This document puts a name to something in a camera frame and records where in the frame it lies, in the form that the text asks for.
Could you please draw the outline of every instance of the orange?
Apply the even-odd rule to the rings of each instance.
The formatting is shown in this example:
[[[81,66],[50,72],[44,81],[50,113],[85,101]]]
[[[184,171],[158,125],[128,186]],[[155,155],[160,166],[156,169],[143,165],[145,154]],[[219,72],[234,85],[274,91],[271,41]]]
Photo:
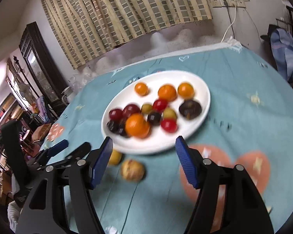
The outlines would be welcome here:
[[[193,86],[189,83],[182,83],[178,86],[178,94],[183,99],[192,99],[194,97]]]
[[[150,124],[140,113],[132,114],[125,123],[126,133],[138,138],[146,138],[150,131]]]
[[[137,94],[139,94],[140,96],[147,95],[148,91],[149,91],[149,89],[148,89],[148,87],[147,87],[147,85],[145,83],[137,83],[135,85],[135,92]]]
[[[177,97],[177,92],[171,84],[164,84],[157,92],[159,99],[174,101]]]

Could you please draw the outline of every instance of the white cable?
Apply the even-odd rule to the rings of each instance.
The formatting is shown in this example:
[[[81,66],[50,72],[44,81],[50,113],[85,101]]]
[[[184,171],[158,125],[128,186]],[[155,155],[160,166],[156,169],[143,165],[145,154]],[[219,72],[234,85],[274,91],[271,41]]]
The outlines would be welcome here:
[[[235,9],[234,9],[234,20],[233,20],[233,22],[231,23],[231,25],[229,25],[228,26],[228,29],[226,30],[226,32],[225,32],[225,34],[224,34],[224,37],[222,38],[222,41],[221,42],[223,42],[224,41],[224,39],[225,39],[225,36],[226,36],[226,34],[227,34],[227,32],[228,32],[228,30],[230,29],[230,27],[234,24],[234,22],[236,21],[236,15],[237,15],[237,6],[236,5],[234,5],[234,7],[235,7]]]

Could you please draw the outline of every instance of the silver bolt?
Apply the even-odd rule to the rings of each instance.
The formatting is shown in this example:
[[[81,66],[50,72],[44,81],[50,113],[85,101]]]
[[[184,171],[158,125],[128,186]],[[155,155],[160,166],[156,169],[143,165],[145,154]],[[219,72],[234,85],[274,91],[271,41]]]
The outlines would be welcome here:
[[[80,160],[77,161],[77,165],[79,165],[79,166],[82,166],[85,163],[86,163],[86,160],[85,159],[80,159]]]
[[[203,159],[203,164],[210,165],[212,161],[210,159]]]
[[[49,172],[52,172],[53,171],[53,166],[52,165],[49,165],[46,167],[46,171],[49,173]]]
[[[244,170],[244,167],[242,165],[240,165],[240,164],[237,164],[236,169],[238,171],[243,171]]]

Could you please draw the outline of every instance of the red grape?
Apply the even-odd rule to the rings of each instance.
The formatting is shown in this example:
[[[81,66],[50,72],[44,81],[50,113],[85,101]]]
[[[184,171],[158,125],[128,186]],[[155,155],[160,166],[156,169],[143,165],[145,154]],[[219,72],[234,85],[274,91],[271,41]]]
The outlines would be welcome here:
[[[141,113],[140,108],[135,104],[129,104],[123,109],[123,117],[129,118],[134,113]]]
[[[174,119],[163,119],[161,127],[168,133],[175,133],[177,131],[177,123]]]
[[[113,121],[120,121],[123,117],[123,111],[119,108],[111,110],[108,115],[110,116],[110,119]]]
[[[167,106],[168,106],[168,102],[167,100],[164,100],[164,99],[157,99],[153,103],[153,109],[160,113],[163,112]]]

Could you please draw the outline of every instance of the oval plate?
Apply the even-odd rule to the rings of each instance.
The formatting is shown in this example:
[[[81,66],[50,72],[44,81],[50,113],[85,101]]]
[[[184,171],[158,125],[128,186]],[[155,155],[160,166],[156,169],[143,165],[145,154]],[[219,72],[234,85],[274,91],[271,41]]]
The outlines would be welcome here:
[[[136,83],[139,82],[146,83],[149,87],[149,94],[147,96],[141,97],[135,92],[134,87]],[[189,82],[194,87],[194,100],[201,104],[202,113],[193,120],[186,120],[178,111],[179,106],[183,103],[183,99],[178,96],[175,101],[170,102],[169,106],[175,110],[178,116],[178,130],[176,133],[166,133],[160,126],[158,126],[152,127],[152,132],[146,139],[138,139],[135,137],[124,138],[111,133],[107,128],[106,124],[109,121],[108,114],[111,109],[123,109],[130,103],[137,104],[140,108],[144,103],[150,103],[152,105],[158,98],[157,92],[162,85],[169,83],[177,90],[182,82]],[[113,139],[113,148],[119,152],[126,154],[153,154],[161,152],[173,147],[175,145],[175,140],[179,135],[183,136],[184,139],[192,135],[206,118],[210,103],[211,95],[208,86],[199,76],[179,70],[154,73],[128,85],[112,99],[104,111],[101,121],[101,132],[103,137],[109,136]]]

